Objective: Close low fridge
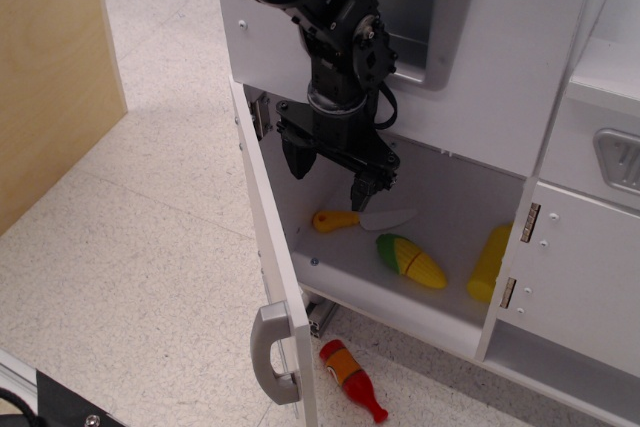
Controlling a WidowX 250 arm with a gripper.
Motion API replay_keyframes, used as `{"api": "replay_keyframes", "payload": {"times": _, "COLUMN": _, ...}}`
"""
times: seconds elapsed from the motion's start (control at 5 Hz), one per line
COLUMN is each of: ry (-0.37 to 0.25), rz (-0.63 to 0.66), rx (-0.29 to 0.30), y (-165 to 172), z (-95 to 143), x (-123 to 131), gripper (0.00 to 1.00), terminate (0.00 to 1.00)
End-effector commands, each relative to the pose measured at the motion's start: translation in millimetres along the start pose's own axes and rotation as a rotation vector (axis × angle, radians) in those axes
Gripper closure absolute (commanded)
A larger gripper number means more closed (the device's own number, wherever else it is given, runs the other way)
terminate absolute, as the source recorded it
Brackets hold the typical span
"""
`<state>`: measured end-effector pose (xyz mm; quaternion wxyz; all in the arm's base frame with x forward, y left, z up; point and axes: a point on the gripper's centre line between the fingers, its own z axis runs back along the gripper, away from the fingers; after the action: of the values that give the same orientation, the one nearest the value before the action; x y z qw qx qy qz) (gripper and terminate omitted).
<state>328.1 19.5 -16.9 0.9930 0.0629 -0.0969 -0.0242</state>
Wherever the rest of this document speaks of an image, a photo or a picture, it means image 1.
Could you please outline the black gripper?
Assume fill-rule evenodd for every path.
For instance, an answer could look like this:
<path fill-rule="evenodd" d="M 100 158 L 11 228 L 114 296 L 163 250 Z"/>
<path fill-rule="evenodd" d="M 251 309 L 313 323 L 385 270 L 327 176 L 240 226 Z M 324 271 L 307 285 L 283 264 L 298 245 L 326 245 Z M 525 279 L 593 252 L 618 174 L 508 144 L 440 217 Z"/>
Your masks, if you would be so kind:
<path fill-rule="evenodd" d="M 400 159 L 362 109 L 331 115 L 306 103 L 280 101 L 276 112 L 282 150 L 296 179 L 306 176 L 319 155 L 348 169 L 356 174 L 350 193 L 354 212 L 363 212 L 376 193 L 395 184 Z"/>

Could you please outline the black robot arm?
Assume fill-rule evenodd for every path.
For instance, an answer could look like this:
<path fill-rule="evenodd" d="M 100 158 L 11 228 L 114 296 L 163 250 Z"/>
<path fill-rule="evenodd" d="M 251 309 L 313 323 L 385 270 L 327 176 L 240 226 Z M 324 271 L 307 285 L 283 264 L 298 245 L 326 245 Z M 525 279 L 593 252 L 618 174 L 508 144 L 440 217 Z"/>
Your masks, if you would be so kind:
<path fill-rule="evenodd" d="M 291 173 L 302 179 L 316 157 L 354 174 L 351 207 L 363 211 L 370 198 L 396 182 L 399 157 L 379 137 L 397 112 L 376 119 L 385 98 L 397 109 L 385 79 L 397 53 L 380 18 L 378 0 L 254 0 L 283 11 L 298 27 L 311 60 L 304 103 L 281 101 L 277 130 Z"/>

